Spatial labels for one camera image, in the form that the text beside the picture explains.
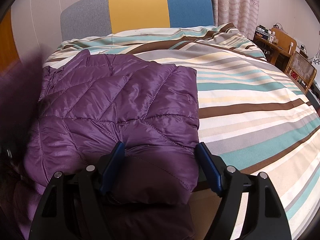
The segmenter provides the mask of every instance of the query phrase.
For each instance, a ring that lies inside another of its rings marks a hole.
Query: jacket stitching
[[[100,79],[103,79],[103,78],[107,78],[106,76],[105,77],[101,77],[101,78],[98,78],[98,79],[96,79],[94,82],[96,82],[96,81],[98,81],[98,80],[100,80]],[[67,89],[61,89],[61,90],[58,90],[58,91],[56,91],[56,92],[53,92],[53,93],[59,93],[59,92],[61,92],[61,91],[63,91],[64,90],[64,92],[66,92],[68,89],[71,89],[71,88],[73,88],[73,87],[75,87],[75,86],[78,86],[78,85],[82,85],[82,84],[85,84],[85,83],[90,83],[91,81],[86,81],[86,82],[82,82],[82,83],[79,83],[79,84],[75,84],[75,85],[73,85],[72,87],[69,87],[69,88],[67,88]]]
[[[128,61],[128,62],[133,63],[133,62],[137,62],[137,61],[144,61],[144,60],[142,60],[142,59],[135,59],[135,60],[133,60],[133,61]],[[123,63],[124,63],[124,62],[112,63],[112,65],[120,65],[120,64],[123,64]]]
[[[145,120],[141,120],[142,122],[145,122],[147,125],[150,125],[153,129],[155,129],[160,135],[162,135],[164,138],[166,138],[168,141],[173,142],[174,144],[186,149],[187,151],[191,152],[189,149],[187,149],[186,147],[184,147],[183,145],[180,145],[172,140],[170,140],[167,136],[165,136],[161,131],[159,131],[157,128],[155,128],[153,125],[151,125],[150,123],[148,123]]]
[[[85,56],[86,56],[86,58],[88,58],[89,55],[88,55],[88,54],[83,54],[83,55],[81,55],[81,57],[79,58],[79,59],[81,59],[80,62],[79,62],[74,68],[70,69],[69,72],[65,73],[64,76],[62,76],[60,79],[58,79],[57,82],[56,82],[54,85],[58,84],[58,83],[59,83],[62,79],[64,79],[71,71],[86,67],[87,65],[84,65],[84,66],[82,66],[82,67],[78,67],[79,64],[84,60],[83,57],[85,57]]]
[[[39,119],[38,119],[38,124],[39,124],[38,132],[39,132],[39,139],[40,139],[40,147],[41,147],[41,151],[42,151],[42,167],[44,168],[44,175],[47,180],[47,183],[49,183],[49,179],[48,179],[48,175],[47,175],[47,165],[45,164],[45,158],[44,158],[44,151],[43,151],[43,145],[42,145],[42,136],[41,136],[41,131],[40,131]]]
[[[97,81],[93,81],[92,84],[86,89],[86,91],[82,94],[82,96],[75,102],[75,104],[70,108],[70,110],[65,114],[65,117],[67,116],[67,114],[72,110],[72,108],[80,101],[80,99],[85,95],[85,93],[90,89],[90,87],[92,87],[92,85]]]
[[[147,119],[152,119],[152,118],[157,118],[157,117],[162,117],[162,116],[181,116],[181,117],[185,117],[185,118],[188,118],[188,119],[198,119],[197,117],[191,117],[191,116],[185,116],[185,115],[182,115],[182,114],[161,114],[161,115],[155,115],[155,116],[151,116],[151,117],[148,117],[144,120],[147,120]],[[44,115],[41,118],[45,118],[45,117],[57,117],[57,118],[60,118],[60,119],[72,119],[72,120],[91,120],[91,121],[95,121],[95,122],[111,122],[111,123],[114,123],[114,124],[121,124],[121,123],[125,123],[125,122],[130,122],[130,121],[143,121],[143,119],[129,119],[129,120],[126,120],[126,121],[122,121],[122,122],[114,122],[114,121],[111,121],[111,120],[96,120],[96,119],[93,119],[93,118],[84,118],[84,117],[75,117],[75,118],[72,118],[72,117],[59,117],[59,116],[55,116],[55,115]]]
[[[153,166],[155,166],[155,167],[157,167],[157,168],[159,168],[159,169],[167,172],[167,173],[170,174],[172,177],[174,177],[174,178],[176,178],[177,180],[179,180],[183,185],[185,185],[188,190],[190,190],[190,187],[189,187],[187,184],[185,184],[181,179],[177,178],[176,176],[174,176],[171,172],[167,171],[166,169],[164,169],[164,168],[162,168],[162,167],[159,167],[158,165],[155,165],[154,163],[151,163],[151,162],[149,162],[149,161],[147,161],[147,160],[145,160],[145,159],[142,159],[142,158],[140,158],[140,157],[137,157],[137,156],[134,156],[134,155],[131,155],[131,154],[128,154],[128,156],[129,156],[129,157],[133,157],[133,158],[140,159],[140,160],[142,160],[142,161],[145,161],[145,162],[147,162],[147,163],[149,163],[149,164],[151,164],[151,165],[153,165]]]
[[[103,64],[103,65],[99,65],[99,67],[105,67],[105,66],[108,66],[109,65],[109,63],[107,63],[107,64]],[[85,65],[85,66],[82,66],[82,67],[78,67],[78,68],[73,68],[73,69],[71,69],[68,73],[66,73],[63,77],[61,77],[54,85],[57,85],[62,79],[64,79],[72,70],[78,70],[78,69],[81,69],[81,68],[84,68],[84,67],[92,67],[92,66],[87,66],[87,65]]]
[[[112,105],[113,101],[116,99],[116,97],[119,95],[119,93],[123,90],[124,86],[129,82],[130,78],[127,80],[127,82],[123,85],[123,87],[120,89],[120,91],[116,94],[116,96],[111,100],[110,104],[108,105],[108,107],[103,111],[102,115],[99,117],[98,121],[100,121],[100,119],[102,118],[102,116],[104,115],[104,113],[107,111],[107,109]]]
[[[113,136],[112,136],[112,134],[108,131],[108,129],[101,123],[101,122],[99,122],[99,121],[96,121],[96,122],[98,122],[101,126],[102,126],[102,128],[108,133],[108,134],[110,134],[110,136],[112,137],[112,139],[117,143],[118,141],[116,140],[116,138],[114,138]]]
[[[48,106],[46,107],[46,109],[45,109],[44,111],[42,111],[42,112],[45,113],[45,112],[53,105],[53,103],[54,103],[60,96],[62,96],[66,91],[67,91],[67,89],[64,90],[60,95],[58,95],[58,96],[56,97],[56,99],[53,100],[52,102],[50,102],[50,103],[48,104]]]
[[[69,130],[69,127],[68,127],[67,124],[66,124],[66,121],[65,121],[64,119],[63,119],[62,121],[63,121],[64,125],[65,125],[66,128],[67,128],[67,131],[68,131],[68,133],[69,133],[69,135],[70,135],[70,137],[71,137],[71,140],[73,141],[73,143],[74,143],[74,145],[75,145],[75,147],[76,147],[76,150],[77,150],[78,154],[80,155],[80,158],[84,161],[84,163],[85,163],[86,165],[88,165],[88,162],[86,161],[86,159],[84,158],[84,156],[80,153],[79,148],[78,148],[78,146],[77,146],[75,140],[73,139],[72,134],[71,134],[71,132],[70,132],[70,130]]]
[[[143,118],[143,120],[146,119],[146,117],[147,117],[147,115],[148,115],[148,112],[149,112],[149,109],[150,109],[153,101],[156,99],[156,96],[158,95],[159,90],[162,88],[162,86],[164,85],[164,83],[167,81],[167,79],[170,77],[170,75],[171,75],[177,68],[178,68],[178,67],[175,67],[175,69],[173,69],[173,70],[169,73],[169,75],[167,75],[167,77],[164,79],[164,81],[162,82],[162,84],[161,84],[160,87],[158,88],[155,96],[153,97],[153,99],[152,99],[152,101],[151,101],[151,103],[150,103],[150,105],[149,105],[149,107],[148,107],[148,109],[147,109],[146,116]]]

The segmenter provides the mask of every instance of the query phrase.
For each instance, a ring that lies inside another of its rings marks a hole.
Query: patterned curtain
[[[257,26],[259,0],[212,0],[216,26],[232,22],[252,40]]]

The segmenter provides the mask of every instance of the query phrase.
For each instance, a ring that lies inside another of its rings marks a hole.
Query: dark fabric
[[[42,79],[23,165],[6,172],[0,196],[1,209],[24,238],[55,171],[76,173],[121,140],[126,157],[108,196],[121,211],[109,213],[117,239],[192,239],[187,202],[198,177],[196,71],[84,50],[60,69],[44,68]],[[32,112],[34,97],[28,101],[17,115]],[[135,202],[155,205],[134,212],[118,206]],[[160,203],[171,206],[157,209]]]
[[[115,239],[193,240],[195,237],[188,204],[109,205],[105,214]]]
[[[25,64],[15,62],[0,73],[0,145],[3,150],[10,148],[15,161],[24,152],[41,91],[41,57],[31,58]]]
[[[20,231],[12,226],[0,207],[0,236],[6,240],[23,240]]]

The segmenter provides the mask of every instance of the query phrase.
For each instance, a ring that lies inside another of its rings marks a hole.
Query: striped duvet cover
[[[59,68],[82,49],[196,69],[199,140],[227,165],[248,174],[267,172],[285,208],[292,239],[299,237],[320,206],[320,119],[295,84],[267,63],[233,24],[141,29],[65,41],[45,65]],[[200,173],[198,191],[190,200],[197,239],[203,239],[212,222],[212,214],[205,216],[199,203],[209,200],[205,212],[215,199],[200,187],[203,181]],[[241,232],[247,195],[242,200],[233,239]]]

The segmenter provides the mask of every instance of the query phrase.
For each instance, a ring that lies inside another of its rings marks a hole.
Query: box
[[[260,31],[260,30],[258,30],[258,29],[256,29],[255,35],[257,35],[257,36],[259,36],[260,38],[263,38],[263,39],[265,39],[265,40],[268,40],[268,39],[270,38],[270,34],[269,34],[269,33]]]

